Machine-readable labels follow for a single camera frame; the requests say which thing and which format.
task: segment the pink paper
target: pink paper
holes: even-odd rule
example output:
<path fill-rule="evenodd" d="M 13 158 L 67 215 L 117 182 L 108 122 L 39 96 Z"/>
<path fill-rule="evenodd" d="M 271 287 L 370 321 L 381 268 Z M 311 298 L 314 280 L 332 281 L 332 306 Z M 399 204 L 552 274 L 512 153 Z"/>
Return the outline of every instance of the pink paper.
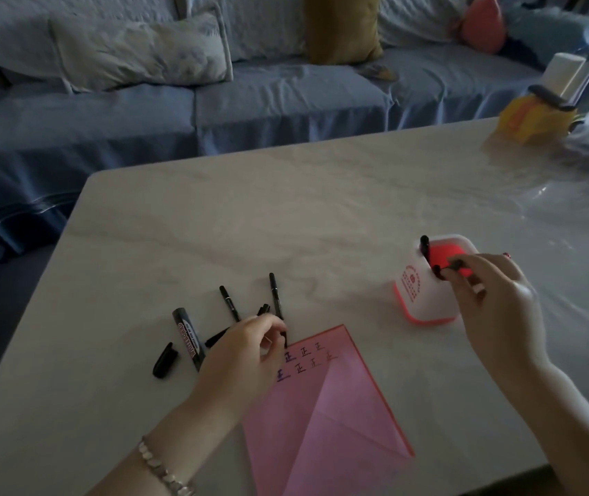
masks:
<path fill-rule="evenodd" d="M 346 496 L 414 453 L 344 325 L 291 344 L 243 421 L 258 496 Z"/>

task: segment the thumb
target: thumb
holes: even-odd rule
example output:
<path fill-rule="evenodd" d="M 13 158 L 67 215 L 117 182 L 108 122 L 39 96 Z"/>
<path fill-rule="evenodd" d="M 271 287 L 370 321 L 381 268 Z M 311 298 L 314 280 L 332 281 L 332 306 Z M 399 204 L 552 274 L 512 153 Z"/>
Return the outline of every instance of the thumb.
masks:
<path fill-rule="evenodd" d="M 462 313 L 463 317 L 470 316 L 478 309 L 476 293 L 464 276 L 450 268 L 441 270 L 441 276 L 448 280 L 450 286 L 453 288 L 455 299 L 458 302 L 460 313 Z"/>
<path fill-rule="evenodd" d="M 262 365 L 266 367 L 270 377 L 275 377 L 283 363 L 285 363 L 285 338 L 279 334 L 269 347 Z"/>

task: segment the silver bracelet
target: silver bracelet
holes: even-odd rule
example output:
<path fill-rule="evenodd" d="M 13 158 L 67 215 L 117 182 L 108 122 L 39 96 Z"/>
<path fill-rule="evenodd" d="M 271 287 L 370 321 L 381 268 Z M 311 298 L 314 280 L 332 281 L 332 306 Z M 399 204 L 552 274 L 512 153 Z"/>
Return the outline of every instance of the silver bracelet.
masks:
<path fill-rule="evenodd" d="M 150 471 L 163 482 L 173 496 L 196 496 L 195 487 L 190 482 L 188 485 L 184 485 L 176 481 L 174 475 L 168 473 L 163 463 L 154 457 L 154 454 L 152 454 L 147 445 L 145 437 L 138 444 L 138 451 L 140 452 L 141 458 L 148 464 Z"/>

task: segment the white and red pen holder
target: white and red pen holder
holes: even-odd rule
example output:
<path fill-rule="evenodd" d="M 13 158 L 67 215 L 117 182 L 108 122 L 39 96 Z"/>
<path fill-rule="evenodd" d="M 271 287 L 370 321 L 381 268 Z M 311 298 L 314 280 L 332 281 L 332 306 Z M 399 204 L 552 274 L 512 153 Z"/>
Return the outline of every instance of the white and red pen holder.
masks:
<path fill-rule="evenodd" d="M 471 241 L 462 235 L 430 237 L 429 262 L 423 256 L 420 242 L 414 242 L 407 266 L 396 279 L 395 290 L 406 317 L 417 325 L 439 325 L 452 322 L 460 314 L 450 283 L 439 279 L 432 266 L 448 266 L 455 254 L 476 254 Z M 462 269 L 463 275 L 471 271 Z"/>

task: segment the handwritten chinese character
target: handwritten chinese character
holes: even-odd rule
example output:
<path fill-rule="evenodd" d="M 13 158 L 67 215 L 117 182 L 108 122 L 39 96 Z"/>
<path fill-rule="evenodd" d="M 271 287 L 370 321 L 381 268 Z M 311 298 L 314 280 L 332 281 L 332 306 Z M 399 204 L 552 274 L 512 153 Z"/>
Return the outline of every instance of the handwritten chinese character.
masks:
<path fill-rule="evenodd" d="M 278 381 L 286 380 L 290 375 L 283 375 L 283 369 L 278 369 Z"/>

